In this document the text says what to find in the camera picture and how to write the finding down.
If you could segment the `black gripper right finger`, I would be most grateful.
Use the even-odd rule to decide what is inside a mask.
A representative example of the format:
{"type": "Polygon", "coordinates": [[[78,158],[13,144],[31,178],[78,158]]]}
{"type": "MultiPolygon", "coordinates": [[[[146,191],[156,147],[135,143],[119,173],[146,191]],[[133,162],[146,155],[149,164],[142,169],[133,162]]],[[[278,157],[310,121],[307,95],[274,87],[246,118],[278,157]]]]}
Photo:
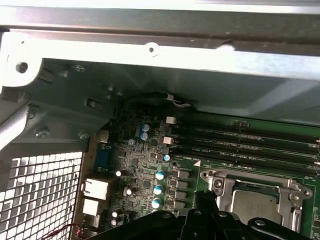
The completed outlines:
{"type": "Polygon", "coordinates": [[[290,230],[266,218],[254,217],[246,224],[240,218],[227,211],[221,211],[217,205],[217,195],[207,191],[211,207],[211,232],[215,240],[308,240],[309,238],[290,230]]]}

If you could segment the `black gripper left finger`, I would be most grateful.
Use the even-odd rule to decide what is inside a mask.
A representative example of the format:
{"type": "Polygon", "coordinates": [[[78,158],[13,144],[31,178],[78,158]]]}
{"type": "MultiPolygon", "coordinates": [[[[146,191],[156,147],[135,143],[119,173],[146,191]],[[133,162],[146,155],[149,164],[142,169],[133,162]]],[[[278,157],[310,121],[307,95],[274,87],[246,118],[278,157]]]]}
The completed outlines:
{"type": "Polygon", "coordinates": [[[101,232],[96,240],[206,240],[207,214],[204,206],[205,191],[197,191],[196,209],[186,216],[175,216],[165,210],[158,210],[113,229],[101,232]]]}

